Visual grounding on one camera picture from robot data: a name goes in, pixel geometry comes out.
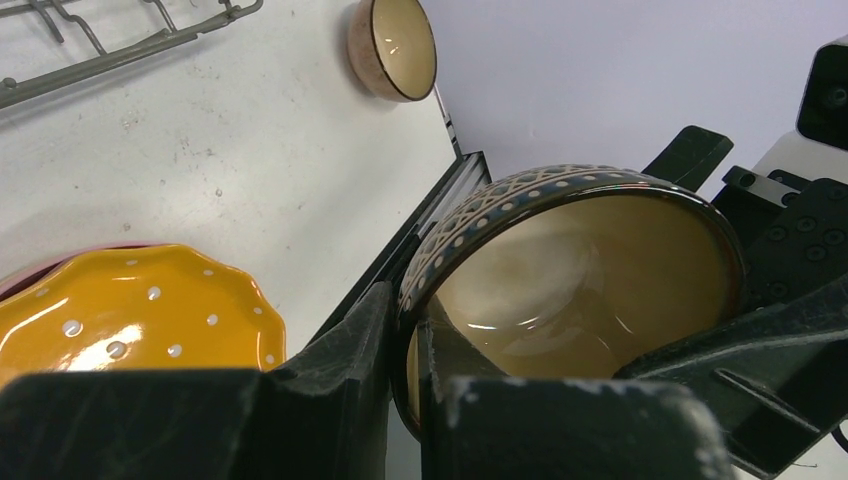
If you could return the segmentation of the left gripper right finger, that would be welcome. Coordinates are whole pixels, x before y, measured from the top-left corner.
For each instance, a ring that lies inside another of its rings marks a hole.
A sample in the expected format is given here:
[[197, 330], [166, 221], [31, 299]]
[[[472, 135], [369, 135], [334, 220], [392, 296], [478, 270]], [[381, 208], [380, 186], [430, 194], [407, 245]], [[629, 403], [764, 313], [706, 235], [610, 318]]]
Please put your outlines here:
[[426, 479], [728, 479], [711, 411], [669, 383], [498, 375], [442, 320], [418, 328]]

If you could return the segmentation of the dark patterned cream bowl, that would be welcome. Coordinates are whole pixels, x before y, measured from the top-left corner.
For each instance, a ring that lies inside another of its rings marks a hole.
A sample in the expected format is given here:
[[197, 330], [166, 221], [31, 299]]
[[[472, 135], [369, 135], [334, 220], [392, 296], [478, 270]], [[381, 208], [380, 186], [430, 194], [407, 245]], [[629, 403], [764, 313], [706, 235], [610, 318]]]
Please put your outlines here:
[[673, 181], [608, 165], [537, 167], [438, 220], [399, 287], [391, 357], [398, 414], [423, 433], [421, 327], [442, 320], [472, 373], [609, 379], [742, 308], [730, 222]]

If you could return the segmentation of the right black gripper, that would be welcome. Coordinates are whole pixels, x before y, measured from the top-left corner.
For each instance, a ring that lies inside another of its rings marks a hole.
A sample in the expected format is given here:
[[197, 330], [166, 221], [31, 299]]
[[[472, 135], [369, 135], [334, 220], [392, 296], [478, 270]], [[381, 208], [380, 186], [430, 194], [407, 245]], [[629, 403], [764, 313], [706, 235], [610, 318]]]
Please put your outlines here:
[[722, 182], [711, 204], [740, 241], [737, 309], [752, 312], [616, 376], [686, 386], [733, 462], [776, 477], [847, 418], [847, 154], [790, 133]]

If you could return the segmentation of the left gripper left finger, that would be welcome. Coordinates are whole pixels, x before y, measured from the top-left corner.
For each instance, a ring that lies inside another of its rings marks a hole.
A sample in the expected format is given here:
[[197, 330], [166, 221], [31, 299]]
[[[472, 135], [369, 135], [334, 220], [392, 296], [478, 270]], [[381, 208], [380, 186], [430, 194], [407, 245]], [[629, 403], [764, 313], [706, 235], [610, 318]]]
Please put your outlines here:
[[29, 375], [1, 393], [5, 479], [381, 479], [392, 287], [282, 366]]

